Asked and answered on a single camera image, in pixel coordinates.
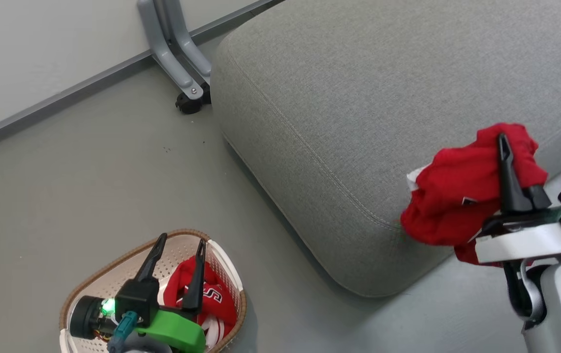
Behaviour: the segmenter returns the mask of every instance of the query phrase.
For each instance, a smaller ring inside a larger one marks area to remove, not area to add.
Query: basket rim
[[[193,235],[195,237],[199,237],[200,239],[204,240],[206,243],[208,243],[211,240],[211,237],[206,235],[204,232],[200,232],[199,230],[190,229],[190,228],[182,228],[182,229],[178,229],[178,230],[173,230],[172,232],[168,233],[168,239],[171,238],[171,237],[177,237],[179,235]],[[69,294],[69,296],[67,296],[67,299],[65,299],[65,303],[63,303],[63,308],[60,311],[60,317],[59,317],[59,322],[58,322],[59,330],[61,330],[61,331],[67,330],[67,316],[69,315],[69,310],[71,308],[72,301],[76,297],[78,297],[78,295],[81,291],[85,290],[85,288],[87,286],[89,286],[89,284],[94,283],[94,281],[96,279],[98,279],[99,277],[102,277],[102,275],[104,275],[108,271],[110,271],[110,270],[114,269],[115,267],[119,266],[120,264],[122,264],[126,260],[130,259],[131,257],[151,248],[154,243],[156,243],[156,240],[148,241],[147,243],[142,244],[140,246],[137,246],[133,250],[130,250],[130,251],[126,252],[124,255],[115,259],[115,261],[112,261],[112,263],[107,264],[106,266],[101,268],[96,273],[90,275],[90,277],[88,279],[86,279],[81,284],[79,284],[76,288],[74,288],[72,290],[72,292]],[[236,322],[235,326],[233,327],[233,330],[230,331],[229,335],[227,335],[221,341],[219,341],[208,353],[219,352],[221,349],[226,347],[227,344],[229,344],[231,342],[231,340],[233,340],[235,338],[238,331],[241,330],[241,328],[243,326],[243,323],[245,321],[245,315],[247,313],[247,301],[246,301],[245,291],[243,289],[240,291],[239,295],[240,295],[240,300],[241,300],[241,306],[240,306],[241,309],[240,309],[240,312],[238,313],[237,322]]]

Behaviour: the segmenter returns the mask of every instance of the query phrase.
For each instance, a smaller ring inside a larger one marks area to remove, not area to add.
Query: red cloth
[[[524,126],[498,124],[479,130],[471,145],[440,150],[417,176],[419,189],[412,192],[400,220],[411,237],[426,244],[455,246],[459,260],[478,264],[475,242],[470,240],[483,221],[500,209],[497,139],[503,132],[522,188],[544,185],[548,174],[535,163],[538,145]]]
[[[189,283],[193,278],[195,271],[195,257],[180,263],[175,272],[169,278],[167,287],[163,294],[165,306],[180,308],[182,306],[182,297],[189,290]],[[235,303],[228,292],[228,287],[221,278],[213,271],[211,266],[206,263],[204,267],[204,297],[202,298],[202,312],[195,318],[198,325],[202,326],[208,333],[208,325],[213,321],[213,325],[217,326],[219,337],[216,342],[226,337],[233,329],[237,322],[237,313]],[[207,335],[207,346],[209,345],[209,337]]]

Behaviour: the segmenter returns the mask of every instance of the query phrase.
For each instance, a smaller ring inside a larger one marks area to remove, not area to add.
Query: gray sofa
[[[561,1],[287,0],[213,65],[227,141],[359,295],[402,291],[451,254],[398,221],[405,174],[439,149],[523,123],[538,163],[561,172]]]

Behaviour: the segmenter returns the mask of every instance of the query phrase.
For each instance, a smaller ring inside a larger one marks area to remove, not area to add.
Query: whiteboard
[[[189,30],[254,0],[181,0]],[[148,50],[136,0],[0,0],[0,123]]]

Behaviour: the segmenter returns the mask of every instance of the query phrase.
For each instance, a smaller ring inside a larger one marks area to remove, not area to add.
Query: white plastic basket
[[[235,302],[238,318],[235,327],[228,336],[222,339],[209,352],[216,353],[224,349],[241,329],[246,315],[246,297],[241,279],[235,266],[219,244],[208,235],[193,229],[175,230],[168,234],[161,260],[156,264],[154,276],[160,281],[159,303],[167,286],[169,277],[182,261],[195,255],[200,239],[206,241],[206,262],[211,265],[228,286],[228,291]],[[73,308],[78,300],[85,296],[111,298],[117,294],[123,282],[135,276],[155,241],[150,241],[119,257],[105,268],[89,277],[76,287],[67,297],[60,313],[60,350],[62,353],[107,353],[106,344],[101,340],[86,340],[72,337],[69,334],[69,322]]]

